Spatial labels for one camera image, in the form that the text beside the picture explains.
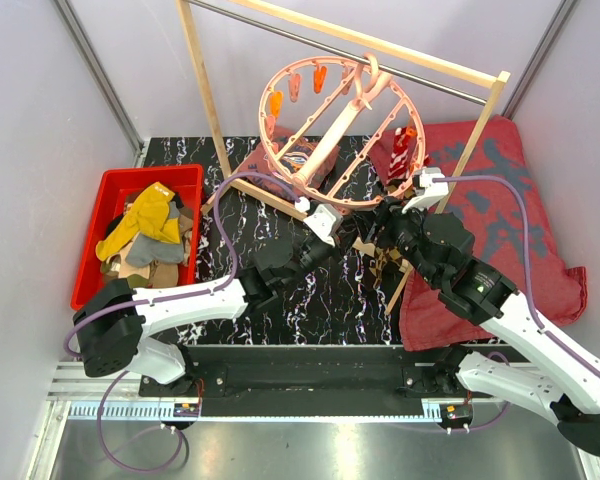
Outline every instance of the wooden pole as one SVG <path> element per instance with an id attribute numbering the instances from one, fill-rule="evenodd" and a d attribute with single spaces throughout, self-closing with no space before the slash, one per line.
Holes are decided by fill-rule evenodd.
<path id="1" fill-rule="evenodd" d="M 196 25 L 193 21 L 191 7 L 184 0 L 176 0 L 176 7 L 178 8 L 178 15 L 180 16 L 182 28 L 187 37 L 189 57 L 191 58 L 191 63 L 193 63 L 193 68 L 196 72 L 198 89 L 200 90 L 200 96 L 202 97 L 202 104 L 204 105 L 207 122 L 211 128 L 211 137 L 213 138 L 213 144 L 216 147 L 220 169 L 222 170 L 224 178 L 227 178 L 231 175 L 231 165 L 229 164 L 227 149 L 224 146 L 220 121 L 218 120 L 216 106 L 213 102 L 211 84 L 209 83 L 209 77 L 207 76 L 207 68 L 204 65 L 204 56 L 202 55 L 202 49 L 200 48 L 200 39 L 198 38 L 198 31 L 196 30 Z"/>
<path id="2" fill-rule="evenodd" d="M 252 196 L 257 200 L 266 203 L 270 207 L 273 207 L 277 210 L 280 210 L 281 212 L 286 213 L 287 215 L 295 218 L 296 220 L 302 221 L 305 218 L 307 218 L 307 214 L 296 210 L 296 207 L 293 205 L 293 203 L 282 200 L 281 198 L 276 197 L 274 194 L 269 193 L 266 190 L 263 190 L 259 187 L 256 187 L 255 185 L 241 178 L 238 178 L 237 180 L 231 182 L 231 186 L 237 190 L 240 190 L 241 192 L 246 193 L 247 195 Z"/>
<path id="3" fill-rule="evenodd" d="M 462 155 L 460 155 L 460 159 L 458 160 L 458 164 L 456 165 L 456 168 L 453 171 L 454 177 L 459 177 L 460 175 L 462 175 L 464 167 L 466 167 L 467 162 L 469 161 L 469 158 L 471 157 L 471 154 L 473 153 L 473 150 L 475 149 L 476 144 L 478 143 L 478 140 L 480 139 L 480 136 L 484 131 L 484 127 L 487 124 L 489 118 L 491 118 L 493 109 L 495 108 L 495 106 L 498 103 L 498 100 L 500 99 L 500 94 L 502 93 L 504 86 L 507 84 L 507 80 L 509 80 L 509 73 L 501 72 L 500 75 L 498 75 L 498 77 L 496 78 L 495 83 L 491 87 L 491 92 L 489 93 L 487 103 L 482 108 L 482 113 L 480 113 L 480 116 L 478 117 L 478 120 L 476 121 L 476 124 L 473 127 L 473 131 L 469 136 L 467 145 L 464 147 Z M 449 194 L 446 197 L 444 197 L 440 202 L 438 202 L 438 206 L 436 207 L 435 213 L 441 213 L 445 209 L 447 203 L 449 202 L 449 198 L 453 193 L 454 186 L 454 184 L 449 185 Z M 407 271 L 402 276 L 402 279 L 398 284 L 398 288 L 396 288 L 396 291 L 394 292 L 393 296 L 391 297 L 391 300 L 389 301 L 389 304 L 387 305 L 388 311 L 392 311 L 393 307 L 395 307 L 396 303 L 398 302 L 398 299 L 400 298 L 400 295 L 404 290 L 404 286 L 407 284 L 407 279 L 409 278 L 409 275 L 411 275 L 411 272 L 413 272 L 413 267 L 409 265 L 409 268 L 407 268 Z"/>

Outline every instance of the red cloth with black pattern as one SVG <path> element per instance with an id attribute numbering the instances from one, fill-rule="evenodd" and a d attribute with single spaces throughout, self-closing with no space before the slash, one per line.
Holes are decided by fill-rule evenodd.
<path id="1" fill-rule="evenodd" d="M 276 126 L 273 131 L 272 141 L 277 144 L 279 149 L 282 149 L 282 147 L 287 144 L 287 141 L 289 141 L 289 137 L 293 134 L 294 132 L 288 128 Z M 289 149 L 284 157 L 282 157 L 280 163 L 286 167 L 286 169 L 289 171 L 289 174 L 293 175 L 304 166 L 317 145 L 318 142 L 310 142 L 305 137 L 300 137 L 296 141 L 295 145 Z M 333 170 L 333 167 L 338 160 L 339 151 L 340 147 L 336 145 L 336 147 L 331 150 L 329 155 L 327 155 L 327 158 L 325 158 L 320 167 L 318 167 L 316 170 L 316 173 L 313 175 L 313 177 L 311 177 L 311 181 L 309 182 L 309 186 L 311 188 L 320 188 L 320 185 L 322 185 L 325 177 L 329 174 L 329 172 L 331 172 L 331 170 Z M 244 161 L 236 169 L 236 172 L 259 172 L 266 175 L 275 175 L 278 177 L 278 180 L 287 184 L 295 193 L 298 195 L 303 195 L 302 191 L 285 181 L 280 175 L 277 174 L 277 172 L 271 171 L 267 152 L 265 151 L 262 142 L 258 143 L 258 145 L 247 156 L 247 158 L 244 159 Z M 283 200 L 293 202 L 293 199 L 289 196 L 289 194 L 287 194 L 282 187 L 273 182 L 264 180 L 262 178 L 247 177 L 247 180 L 257 187 L 267 190 Z"/>
<path id="2" fill-rule="evenodd" d="M 475 122 L 425 126 L 429 165 L 451 176 Z M 393 132 L 381 138 L 370 157 L 381 178 L 391 155 Z M 536 307 L 556 325 L 575 322 L 587 305 L 586 270 L 566 268 L 558 256 L 538 189 L 527 170 L 518 129 L 495 117 L 487 123 L 463 175 L 504 177 L 523 196 L 530 226 L 531 272 Z M 525 290 L 522 220 L 511 193 L 494 182 L 456 184 L 445 212 L 453 212 L 476 236 L 474 255 Z M 419 275 L 411 275 L 400 309 L 400 333 L 407 350 L 425 350 L 492 335 L 446 310 Z"/>

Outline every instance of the red towel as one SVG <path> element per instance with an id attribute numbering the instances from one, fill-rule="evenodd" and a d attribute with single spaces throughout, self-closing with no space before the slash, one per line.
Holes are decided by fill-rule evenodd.
<path id="1" fill-rule="evenodd" d="M 432 167 L 451 176 L 475 122 L 427 125 L 425 140 Z M 389 165 L 393 132 L 370 152 L 380 178 Z M 463 175 L 499 175 L 523 196 L 529 215 L 531 271 L 536 307 L 559 326 L 575 322 L 587 305 L 586 270 L 566 269 L 558 256 L 549 220 L 524 161 L 513 122 L 495 117 L 487 123 Z M 522 220 L 518 205 L 494 182 L 458 183 L 445 212 L 453 212 L 476 236 L 474 255 L 499 269 L 521 291 Z M 412 274 L 400 309 L 400 333 L 407 350 L 425 350 L 456 342 L 489 338 L 490 333 L 446 310 L 422 278 Z"/>

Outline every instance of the metal rod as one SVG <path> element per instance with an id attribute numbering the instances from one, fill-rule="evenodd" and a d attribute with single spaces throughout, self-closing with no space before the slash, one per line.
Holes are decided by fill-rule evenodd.
<path id="1" fill-rule="evenodd" d="M 127 114 L 122 102 L 120 101 L 120 98 L 116 94 L 116 91 L 113 88 L 109 77 L 104 71 L 102 63 L 98 59 L 98 56 L 96 55 L 95 50 L 89 41 L 89 37 L 87 36 L 82 23 L 78 19 L 70 0 L 52 0 L 52 2 L 55 4 L 58 14 L 67 27 L 69 34 L 73 38 L 76 48 L 82 55 L 87 68 L 91 71 L 91 74 L 98 85 L 102 96 L 109 105 L 113 116 L 118 121 L 122 132 L 131 144 L 134 153 L 137 155 L 142 150 L 144 140 L 138 134 L 138 131 L 131 121 L 131 118 Z"/>
<path id="2" fill-rule="evenodd" d="M 529 63 L 527 63 L 527 66 L 522 72 L 520 80 L 513 89 L 513 93 L 511 94 L 507 105 L 504 107 L 502 113 L 504 117 L 511 119 L 515 115 L 522 99 L 529 90 L 529 87 L 531 87 L 531 83 L 536 78 L 544 61 L 547 59 L 549 52 L 553 48 L 558 35 L 566 25 L 567 20 L 573 13 L 579 1 L 580 0 L 562 0 L 560 2 L 547 29 L 544 31 L 538 46 L 533 52 L 533 55 L 531 55 Z"/>
<path id="3" fill-rule="evenodd" d="M 201 2 L 199 0 L 185 1 L 192 5 L 196 5 L 206 10 L 211 10 L 212 12 L 224 15 L 225 17 L 233 18 L 234 20 L 238 20 L 239 22 L 243 22 L 248 25 L 261 28 L 262 30 L 266 30 L 267 32 L 275 33 L 276 35 L 280 35 L 281 37 L 289 38 L 291 40 L 295 40 L 296 42 L 304 43 L 305 45 L 309 45 L 310 47 L 314 47 L 319 50 L 324 50 L 325 52 L 333 53 L 334 55 L 344 57 L 354 62 L 369 65 L 369 60 L 367 60 L 366 58 L 354 55 L 353 53 L 345 52 L 344 50 L 340 50 L 339 48 L 331 47 L 329 45 L 316 42 L 315 40 L 311 40 L 306 37 L 301 37 L 300 35 L 296 35 L 295 33 L 291 33 L 280 28 L 272 27 L 271 25 L 267 25 L 266 23 L 258 22 L 257 20 L 252 20 L 250 18 L 243 17 L 242 15 L 238 15 L 237 13 L 230 12 L 229 10 L 219 8 L 214 5 L 209 5 L 208 3 Z M 390 73 L 391 75 L 395 75 L 396 77 L 410 80 L 420 85 L 424 85 L 425 87 L 433 88 L 434 90 L 439 90 L 441 92 L 448 93 L 449 95 L 453 95 L 454 97 L 462 98 L 464 100 L 477 103 L 478 105 L 485 105 L 487 103 L 486 100 L 480 97 L 476 97 L 475 95 L 471 95 L 470 93 L 462 92 L 460 90 L 456 90 L 455 88 L 447 87 L 446 85 L 441 85 L 439 83 L 432 82 L 431 80 L 427 80 L 425 78 L 418 77 L 417 75 L 412 75 L 410 73 L 403 72 L 402 70 L 397 70 L 386 65 L 378 65 L 378 68 L 384 72 Z"/>

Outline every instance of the yellow cloth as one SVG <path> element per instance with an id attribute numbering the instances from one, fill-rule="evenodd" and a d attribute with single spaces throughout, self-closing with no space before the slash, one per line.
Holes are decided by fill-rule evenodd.
<path id="1" fill-rule="evenodd" d="M 120 224 L 103 241 L 96 245 L 96 256 L 105 261 L 118 253 L 136 233 L 165 243 L 180 243 L 178 217 L 168 218 L 169 202 L 174 193 L 160 182 L 147 187 L 131 209 L 122 217 Z"/>

